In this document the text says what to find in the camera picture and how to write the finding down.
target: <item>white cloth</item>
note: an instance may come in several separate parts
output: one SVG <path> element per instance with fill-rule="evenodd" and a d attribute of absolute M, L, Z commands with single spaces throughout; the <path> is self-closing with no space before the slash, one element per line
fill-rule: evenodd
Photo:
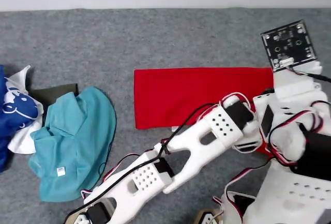
<path fill-rule="evenodd" d="M 11 77 L 7 78 L 7 89 L 10 87 L 17 88 L 21 93 L 24 95 L 28 95 L 28 91 L 25 88 L 25 80 L 26 80 L 26 73 L 31 68 L 31 66 L 26 66 L 20 72 L 12 75 Z M 10 143 L 8 144 L 8 149 L 11 150 L 13 153 L 20 153 L 20 154 L 32 154 L 36 152 L 35 144 L 33 139 L 30 137 L 30 134 L 36 130 L 39 130 L 42 126 L 42 114 L 43 114 L 43 107 L 42 104 L 32 97 L 30 97 L 36 104 L 38 109 L 38 117 L 35 121 L 20 130 L 18 130 L 15 135 L 12 137 Z"/>

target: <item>blue shirt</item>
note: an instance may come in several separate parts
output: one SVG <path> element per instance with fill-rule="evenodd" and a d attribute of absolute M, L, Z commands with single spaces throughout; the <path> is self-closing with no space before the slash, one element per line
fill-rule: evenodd
<path fill-rule="evenodd" d="M 22 93 L 15 82 L 4 76 L 0 65 L 0 173 L 7 161 L 7 145 L 16 131 L 31 125 L 38 117 L 33 99 Z"/>

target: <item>cartoon print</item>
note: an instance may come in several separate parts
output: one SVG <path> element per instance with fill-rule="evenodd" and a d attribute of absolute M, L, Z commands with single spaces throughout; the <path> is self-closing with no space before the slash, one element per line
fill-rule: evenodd
<path fill-rule="evenodd" d="M 3 113 L 11 114 L 12 120 L 20 128 L 30 125 L 38 117 L 38 109 L 34 100 L 19 91 L 7 78 L 5 78 L 7 93 L 4 97 Z"/>

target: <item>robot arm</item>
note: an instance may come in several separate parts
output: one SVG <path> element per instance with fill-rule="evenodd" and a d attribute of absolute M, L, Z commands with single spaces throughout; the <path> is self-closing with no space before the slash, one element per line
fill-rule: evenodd
<path fill-rule="evenodd" d="M 129 167 L 111 175 L 105 182 L 96 187 L 85 199 L 84 209 L 80 209 L 86 214 L 72 213 L 71 216 L 76 214 L 78 215 L 77 218 L 69 217 L 65 224 L 72 224 L 72 219 L 75 219 L 74 224 L 82 224 L 87 218 L 92 224 L 127 223 L 155 195 L 161 191 L 164 193 L 174 191 L 197 175 L 206 164 L 224 153 L 232 145 L 245 143 L 245 136 L 254 133 L 259 134 L 259 126 L 254 114 L 237 96 L 228 97 L 222 102 L 222 105 L 219 104 L 214 107 L 196 124 L 174 136 L 167 144 L 167 153 L 182 150 L 191 152 L 180 173 L 173 175 L 169 165 L 162 158 L 167 154 L 161 152 L 162 144 L 158 143 L 152 151 L 145 152 Z M 210 132 L 214 134 L 215 139 L 207 145 L 202 144 L 201 139 Z M 108 190 L 132 168 L 156 158 L 160 153 L 162 154 L 161 158 L 134 170 L 111 190 Z"/>
<path fill-rule="evenodd" d="M 329 142 L 328 106 L 313 106 L 314 102 L 329 104 L 311 76 L 318 76 L 322 67 L 303 21 L 263 33 L 262 40 L 274 71 L 275 92 L 254 97 L 256 114 L 250 111 L 249 102 L 242 103 L 235 96 L 237 93 L 226 96 L 189 129 L 171 136 L 165 144 L 156 144 L 128 168 L 109 176 L 85 199 L 82 207 L 67 216 L 65 224 L 127 223 L 155 195 L 174 191 L 230 147 L 253 151 L 262 143 L 260 131 L 273 154 L 279 155 L 280 163 L 280 159 L 285 163 L 300 161 L 307 151 L 306 139 Z M 210 132 L 215 139 L 202 144 L 202 138 Z M 180 173 L 173 175 L 164 157 L 182 150 L 189 150 L 191 155 Z M 310 165 L 310 161 L 302 165 L 298 170 Z M 314 223 L 325 208 L 330 208 L 329 181 L 299 174 L 273 161 L 258 196 L 251 197 L 254 202 L 244 216 L 233 204 L 235 200 L 229 200 L 228 184 L 226 197 L 222 197 L 223 223 Z"/>

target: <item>dark green cloth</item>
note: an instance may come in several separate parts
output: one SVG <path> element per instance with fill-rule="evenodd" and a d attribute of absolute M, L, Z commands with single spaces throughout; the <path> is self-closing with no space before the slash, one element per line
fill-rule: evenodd
<path fill-rule="evenodd" d="M 32 89 L 29 91 L 29 95 L 40 102 L 43 106 L 42 123 L 44 125 L 47 115 L 47 109 L 49 105 L 52 105 L 56 100 L 65 95 L 66 93 L 73 92 L 75 96 L 78 96 L 78 84 L 64 84 L 51 88 Z"/>

